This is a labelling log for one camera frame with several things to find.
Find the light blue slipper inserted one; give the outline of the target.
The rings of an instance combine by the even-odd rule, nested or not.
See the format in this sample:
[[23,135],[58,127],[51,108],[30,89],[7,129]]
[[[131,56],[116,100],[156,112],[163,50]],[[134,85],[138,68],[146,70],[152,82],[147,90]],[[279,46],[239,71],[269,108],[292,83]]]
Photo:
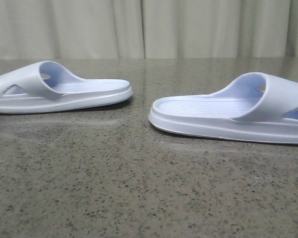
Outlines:
[[250,72],[212,94],[158,99],[149,120],[184,135],[298,144],[298,83]]

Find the grey-white curtain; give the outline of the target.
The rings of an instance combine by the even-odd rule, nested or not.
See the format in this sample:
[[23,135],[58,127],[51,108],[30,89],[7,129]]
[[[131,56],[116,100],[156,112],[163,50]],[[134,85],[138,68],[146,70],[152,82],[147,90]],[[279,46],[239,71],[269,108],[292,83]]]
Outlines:
[[298,0],[0,0],[0,60],[298,57]]

